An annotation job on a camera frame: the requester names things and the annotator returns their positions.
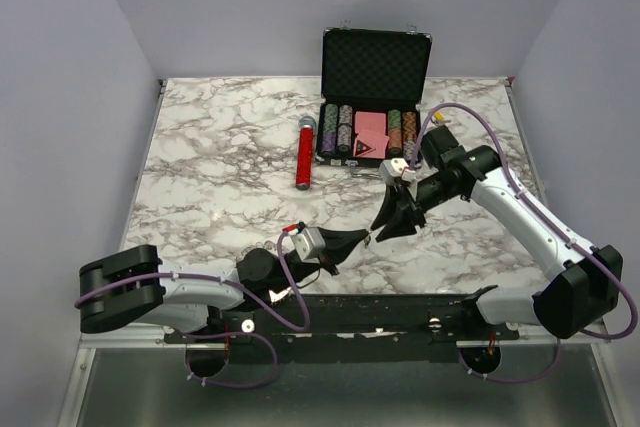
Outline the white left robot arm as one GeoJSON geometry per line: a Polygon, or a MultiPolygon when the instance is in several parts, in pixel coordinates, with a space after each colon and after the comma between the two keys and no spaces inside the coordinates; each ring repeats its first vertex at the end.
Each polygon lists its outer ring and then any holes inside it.
{"type": "Polygon", "coordinates": [[[310,328],[300,282],[320,271],[332,276],[369,237],[365,229],[336,231],[303,223],[284,229],[274,250],[250,249],[235,264],[179,265],[145,244],[83,266],[74,306],[84,334],[132,323],[170,327],[201,342],[222,327],[215,312],[262,309],[293,332],[310,328]]]}

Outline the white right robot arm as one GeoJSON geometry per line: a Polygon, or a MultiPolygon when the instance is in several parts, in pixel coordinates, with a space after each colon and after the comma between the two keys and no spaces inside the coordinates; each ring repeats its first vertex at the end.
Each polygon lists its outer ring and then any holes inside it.
{"type": "Polygon", "coordinates": [[[466,150],[451,131],[436,127],[422,140],[422,156],[434,174],[417,180],[403,158],[381,163],[386,185],[371,228],[377,241],[416,234],[429,210],[457,197],[494,216],[531,255],[547,280],[541,289],[482,288],[466,298],[460,326],[480,339],[497,324],[539,325],[568,339],[613,310],[623,259],[612,246],[598,248],[562,224],[528,195],[514,171],[490,146],[466,150]]]}

